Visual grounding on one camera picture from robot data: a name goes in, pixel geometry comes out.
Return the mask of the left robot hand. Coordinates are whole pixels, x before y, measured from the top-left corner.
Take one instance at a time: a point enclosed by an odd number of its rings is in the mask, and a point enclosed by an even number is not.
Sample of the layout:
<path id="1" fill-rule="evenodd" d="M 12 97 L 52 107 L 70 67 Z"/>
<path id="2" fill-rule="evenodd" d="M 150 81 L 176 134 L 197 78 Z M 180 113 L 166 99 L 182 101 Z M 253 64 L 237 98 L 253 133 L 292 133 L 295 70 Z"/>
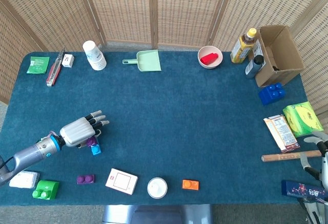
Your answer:
<path id="1" fill-rule="evenodd" d="M 106 116 L 102 115 L 102 111 L 98 110 L 62 127 L 59 137 L 67 147 L 76 147 L 85 143 L 89 138 L 99 135 L 100 129 L 109 123 Z"/>

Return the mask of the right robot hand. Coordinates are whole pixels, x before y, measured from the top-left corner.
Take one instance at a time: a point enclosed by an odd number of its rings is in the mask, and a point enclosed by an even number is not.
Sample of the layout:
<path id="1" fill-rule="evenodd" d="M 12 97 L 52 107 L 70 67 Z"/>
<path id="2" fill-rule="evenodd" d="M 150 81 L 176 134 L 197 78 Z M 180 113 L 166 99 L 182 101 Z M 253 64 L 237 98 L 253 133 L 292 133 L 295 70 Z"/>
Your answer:
<path id="1" fill-rule="evenodd" d="M 305 152 L 300 153 L 300 161 L 303 169 L 312 175 L 327 190 L 327 134 L 322 131 L 312 131 L 312 136 L 304 139 L 306 143 L 314 143 L 321 154 L 321 171 L 313 168 Z"/>

